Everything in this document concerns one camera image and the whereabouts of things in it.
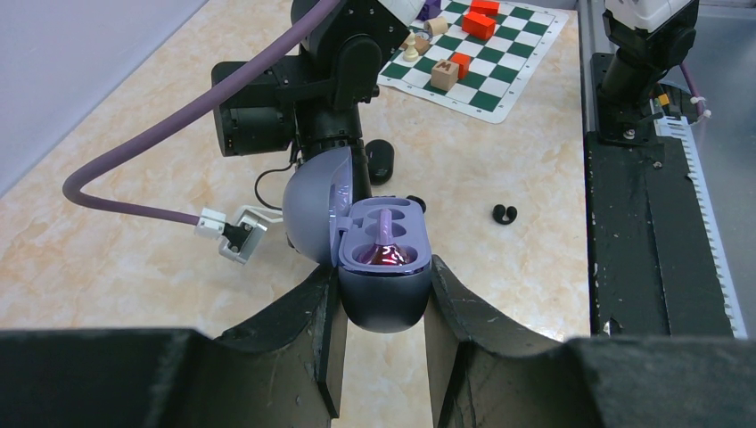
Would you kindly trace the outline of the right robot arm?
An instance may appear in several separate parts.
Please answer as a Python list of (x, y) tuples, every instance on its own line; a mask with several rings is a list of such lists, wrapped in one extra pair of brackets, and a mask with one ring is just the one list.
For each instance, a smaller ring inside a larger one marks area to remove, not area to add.
[(357, 200), (371, 196), (358, 106), (406, 40), (421, 1), (338, 1), (298, 45), (213, 111), (225, 157), (290, 151), (299, 166), (347, 147)]

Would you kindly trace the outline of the purple earbud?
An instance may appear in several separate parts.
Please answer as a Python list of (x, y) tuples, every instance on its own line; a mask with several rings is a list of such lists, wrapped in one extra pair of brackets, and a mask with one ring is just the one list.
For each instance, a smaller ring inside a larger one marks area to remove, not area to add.
[(355, 256), (358, 263), (374, 266), (405, 266), (415, 261), (411, 251), (397, 241), (406, 230), (393, 220), (390, 209), (380, 209), (378, 218), (372, 228), (375, 231), (374, 242), (360, 250)]

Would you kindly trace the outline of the purple earbud charging case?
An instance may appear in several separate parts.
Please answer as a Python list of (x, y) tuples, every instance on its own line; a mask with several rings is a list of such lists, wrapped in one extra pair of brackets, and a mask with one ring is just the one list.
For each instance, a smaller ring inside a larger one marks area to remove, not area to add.
[[(356, 200), (348, 148), (318, 154), (300, 166), (283, 195), (283, 224), (293, 248), (308, 259), (335, 268), (349, 319), (374, 333), (398, 333), (422, 317), (431, 290), (431, 246), (424, 213), (406, 198)], [(380, 209), (390, 209), (406, 233), (397, 237), (415, 256), (398, 267), (355, 260), (374, 242)]]

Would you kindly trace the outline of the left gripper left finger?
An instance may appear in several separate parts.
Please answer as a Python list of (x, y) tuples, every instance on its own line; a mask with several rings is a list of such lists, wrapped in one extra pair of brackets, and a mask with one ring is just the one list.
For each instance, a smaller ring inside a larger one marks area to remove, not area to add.
[(210, 338), (191, 328), (4, 330), (4, 427), (328, 427), (346, 320), (317, 267)]

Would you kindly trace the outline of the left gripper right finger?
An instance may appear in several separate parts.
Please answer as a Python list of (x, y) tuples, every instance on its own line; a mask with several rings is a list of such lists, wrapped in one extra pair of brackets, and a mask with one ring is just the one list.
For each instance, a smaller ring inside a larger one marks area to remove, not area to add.
[(424, 333), (437, 427), (752, 427), (755, 344), (531, 331), (434, 257)]

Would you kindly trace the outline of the black earbud charging case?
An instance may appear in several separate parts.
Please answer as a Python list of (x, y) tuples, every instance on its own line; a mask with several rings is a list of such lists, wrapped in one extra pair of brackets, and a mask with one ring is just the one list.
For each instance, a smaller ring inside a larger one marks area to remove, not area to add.
[(383, 139), (374, 139), (366, 146), (368, 176), (371, 185), (386, 184), (393, 176), (395, 150), (391, 143)]

